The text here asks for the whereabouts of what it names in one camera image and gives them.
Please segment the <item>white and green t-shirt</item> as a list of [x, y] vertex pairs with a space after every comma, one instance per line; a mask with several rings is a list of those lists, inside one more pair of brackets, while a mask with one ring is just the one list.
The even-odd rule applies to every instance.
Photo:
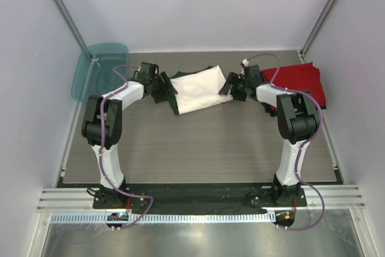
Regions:
[[230, 94], [219, 94], [226, 82], [220, 66], [191, 73], [179, 71], [170, 81], [177, 93], [168, 96], [168, 103], [176, 116], [233, 100]]

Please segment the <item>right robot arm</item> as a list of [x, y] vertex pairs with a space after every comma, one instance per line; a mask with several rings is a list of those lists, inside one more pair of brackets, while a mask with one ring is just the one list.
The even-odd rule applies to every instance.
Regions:
[[264, 82], [258, 65], [243, 66], [239, 74], [229, 73], [218, 94], [229, 94], [243, 102], [250, 98], [276, 108], [283, 150], [271, 198], [278, 206], [287, 205], [300, 195], [301, 167], [306, 150], [322, 125], [321, 107], [310, 93]]

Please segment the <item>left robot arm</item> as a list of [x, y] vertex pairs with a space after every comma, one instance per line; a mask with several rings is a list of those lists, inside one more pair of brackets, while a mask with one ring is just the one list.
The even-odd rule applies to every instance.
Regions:
[[119, 161], [118, 143], [123, 133], [123, 112], [136, 101], [151, 96], [155, 103], [165, 101], [177, 90], [165, 72], [155, 63], [143, 62], [133, 76], [125, 78], [119, 73], [121, 65], [113, 72], [123, 84], [101, 96], [88, 98], [81, 134], [91, 146], [100, 171], [100, 192], [115, 208], [127, 204], [128, 197], [136, 195], [126, 191], [125, 177]]

